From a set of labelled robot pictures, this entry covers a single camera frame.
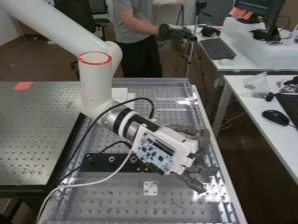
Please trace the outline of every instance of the black device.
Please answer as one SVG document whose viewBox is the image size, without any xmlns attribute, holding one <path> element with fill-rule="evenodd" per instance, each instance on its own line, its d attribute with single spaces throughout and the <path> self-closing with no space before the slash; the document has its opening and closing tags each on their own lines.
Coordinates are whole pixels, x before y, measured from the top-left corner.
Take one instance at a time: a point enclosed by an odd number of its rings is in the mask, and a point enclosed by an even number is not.
<svg viewBox="0 0 298 224">
<path fill-rule="evenodd" d="M 237 56 L 221 38 L 203 40 L 201 45 L 213 60 L 235 59 Z"/>
<path fill-rule="evenodd" d="M 283 126 L 289 126 L 291 124 L 291 119 L 289 117 L 280 111 L 277 110 L 268 110 L 263 113 L 264 117 L 271 120 L 272 122 L 283 125 Z"/>
<path fill-rule="evenodd" d="M 279 93 L 276 97 L 298 129 L 298 95 Z"/>
<path fill-rule="evenodd" d="M 88 0 L 94 15 L 108 14 L 108 5 L 106 0 Z"/>
<path fill-rule="evenodd" d="M 267 30 L 253 30 L 253 36 L 257 40 L 281 41 L 281 35 L 277 28 L 277 18 L 283 10 L 285 0 L 237 0 L 236 7 L 255 13 L 255 19 L 261 16 L 265 21 Z"/>
<path fill-rule="evenodd" d="M 215 35 L 220 36 L 221 31 L 211 26 L 205 26 L 201 30 L 201 34 L 204 37 L 212 37 Z"/>
</svg>

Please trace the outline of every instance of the sticker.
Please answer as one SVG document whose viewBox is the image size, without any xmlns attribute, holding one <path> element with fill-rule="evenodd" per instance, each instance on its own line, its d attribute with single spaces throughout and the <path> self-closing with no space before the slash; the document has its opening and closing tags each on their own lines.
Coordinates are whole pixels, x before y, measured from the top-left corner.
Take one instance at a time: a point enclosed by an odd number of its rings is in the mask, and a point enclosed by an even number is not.
<svg viewBox="0 0 298 224">
<path fill-rule="evenodd" d="M 245 10 L 241 10 L 241 9 L 237 9 L 236 13 L 235 13 L 235 16 L 237 18 L 243 18 L 244 15 L 245 15 L 247 11 Z"/>
<path fill-rule="evenodd" d="M 34 82 L 19 82 L 16 86 L 14 87 L 14 90 L 27 91 L 28 89 L 31 89 L 32 85 L 34 85 Z"/>
<path fill-rule="evenodd" d="M 244 19 L 245 20 L 248 20 L 248 19 L 251 19 L 251 17 L 252 17 L 252 15 L 253 15 L 255 13 L 253 12 L 248 12 L 245 15 L 244 15 Z"/>
<path fill-rule="evenodd" d="M 237 11 L 237 8 L 235 7 L 235 8 L 231 10 L 231 15 L 232 15 L 232 16 L 235 16 L 236 11 Z"/>
</svg>

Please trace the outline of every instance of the cable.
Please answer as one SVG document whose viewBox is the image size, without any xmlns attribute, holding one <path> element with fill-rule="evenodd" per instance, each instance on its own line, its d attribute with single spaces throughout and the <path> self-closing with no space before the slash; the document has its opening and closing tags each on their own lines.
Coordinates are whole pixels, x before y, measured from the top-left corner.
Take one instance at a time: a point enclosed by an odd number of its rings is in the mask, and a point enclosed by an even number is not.
<svg viewBox="0 0 298 224">
<path fill-rule="evenodd" d="M 115 108 L 118 108 L 118 107 L 120 107 L 120 106 L 123 106 L 123 105 L 126 105 L 126 104 L 128 104 L 128 103 L 132 103 L 132 102 L 135 102 L 135 101 L 139 101 L 139 100 L 146 100 L 146 101 L 148 101 L 148 102 L 151 103 L 151 105 L 152 105 L 152 111 L 151 111 L 151 114 L 150 114 L 150 119 L 152 119 L 152 118 L 155 117 L 155 111 L 156 111 L 156 108 L 155 108 L 154 101 L 152 101 L 151 99 L 146 98 L 146 97 L 139 97 L 139 98 L 135 98 L 135 99 L 132 99 L 132 100 L 124 101 L 123 103 L 119 103 L 118 105 L 115 105 L 115 106 L 112 106 L 111 108 L 108 108 L 108 109 L 99 115 L 99 117 L 95 119 L 95 121 L 92 122 L 91 126 L 88 127 L 87 132 L 86 132 L 86 134 L 84 134 L 84 136 L 83 136 L 83 138 L 82 138 L 82 140 L 80 140 L 80 142 L 79 142 L 79 144 L 78 144 L 78 147 L 76 147 L 76 149 L 75 149 L 75 151 L 74 151 L 74 153 L 72 153 L 70 159 L 68 159 L 67 162 L 66 162 L 64 169 L 68 167 L 70 163 L 72 162 L 74 157 L 76 156 L 78 151 L 79 151 L 79 149 L 80 149 L 80 147 L 82 147 L 82 145 L 83 145 L 83 143 L 84 143 L 84 141 L 86 141 L 86 138 L 87 138 L 87 136 L 88 136 L 88 134 L 90 134 L 92 128 L 95 127 L 98 121 L 103 118 L 103 116 L 104 116 L 111 110 L 114 110 Z"/>
<path fill-rule="evenodd" d="M 243 115 L 245 115 L 247 112 L 241 113 L 240 115 L 235 116 L 229 121 L 227 121 L 225 124 L 221 125 L 221 127 L 224 127 L 227 124 L 229 124 L 236 118 L 241 117 Z"/>
<path fill-rule="evenodd" d="M 55 189 L 50 192 L 47 198 L 44 199 L 43 204 L 42 204 L 40 211 L 39 211 L 39 215 L 38 215 L 38 222 L 39 222 L 39 220 L 40 220 L 42 212 L 43 212 L 43 210 L 44 210 L 44 207 L 46 207 L 46 205 L 47 205 L 47 202 L 48 202 L 48 200 L 50 200 L 52 194 L 54 194 L 58 190 L 64 190 L 66 188 L 87 187 L 87 186 L 92 186 L 92 185 L 96 185 L 96 184 L 100 184 L 100 183 L 108 181 L 108 180 L 110 180 L 110 179 L 119 173 L 119 171 L 123 169 L 124 165 L 127 164 L 127 162 L 128 162 L 128 160 L 130 160 L 130 157 L 131 157 L 132 153 L 134 153 L 134 148 L 131 149 L 131 151 L 130 151 L 130 153 L 128 153 L 128 156 L 127 156 L 127 158 L 126 158 L 123 164 L 120 165 L 119 169 L 118 169 L 118 170 L 116 170 L 108 177 L 106 177 L 104 179 L 102 179 L 102 180 L 99 180 L 99 181 L 95 181 L 95 182 L 91 182 L 91 183 L 86 183 L 86 184 L 67 185 L 67 186 L 62 186 L 62 187 L 55 188 Z"/>
<path fill-rule="evenodd" d="M 128 146 L 128 148 L 132 148 L 132 145 L 126 142 L 126 141 L 118 141 L 115 142 L 112 145 L 110 145 L 108 147 L 106 147 L 99 153 L 96 153 L 98 155 L 103 154 L 108 149 L 111 149 L 114 146 L 119 145 L 119 144 L 124 144 L 126 146 Z M 66 176 L 59 180 L 60 184 L 80 168 L 83 167 L 83 164 L 75 168 L 68 174 L 66 174 Z"/>
</svg>

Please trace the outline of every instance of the computer monitor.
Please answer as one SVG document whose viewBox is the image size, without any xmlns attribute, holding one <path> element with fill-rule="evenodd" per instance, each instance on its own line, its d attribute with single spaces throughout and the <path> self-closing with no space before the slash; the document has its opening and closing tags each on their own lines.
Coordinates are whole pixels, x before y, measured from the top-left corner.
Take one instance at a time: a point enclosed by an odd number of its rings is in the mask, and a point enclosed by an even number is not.
<svg viewBox="0 0 298 224">
<path fill-rule="evenodd" d="M 108 14 L 108 5 L 106 0 L 88 0 L 94 15 Z"/>
<path fill-rule="evenodd" d="M 253 19 L 264 17 L 267 30 L 255 30 L 257 40 L 281 41 L 277 28 L 277 18 L 283 10 L 285 0 L 236 0 L 236 7 L 255 13 Z"/>
<path fill-rule="evenodd" d="M 271 7 L 272 0 L 236 0 L 236 7 L 252 11 L 260 16 L 265 16 Z"/>
</svg>

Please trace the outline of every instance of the black tape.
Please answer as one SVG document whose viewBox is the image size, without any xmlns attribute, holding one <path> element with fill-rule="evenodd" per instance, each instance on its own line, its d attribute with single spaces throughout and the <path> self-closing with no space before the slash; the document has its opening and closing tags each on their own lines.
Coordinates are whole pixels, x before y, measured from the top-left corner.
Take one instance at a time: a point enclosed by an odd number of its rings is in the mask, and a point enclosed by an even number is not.
<svg viewBox="0 0 298 224">
<path fill-rule="evenodd" d="M 119 114 L 118 118 L 116 118 L 116 121 L 115 121 L 115 125 L 114 125 L 114 132 L 115 134 L 120 134 L 119 133 L 119 128 L 120 128 L 120 125 L 122 125 L 122 122 L 124 120 L 124 118 L 127 117 L 127 115 L 132 112 L 132 109 L 130 108 L 126 108 L 122 113 Z"/>
</svg>

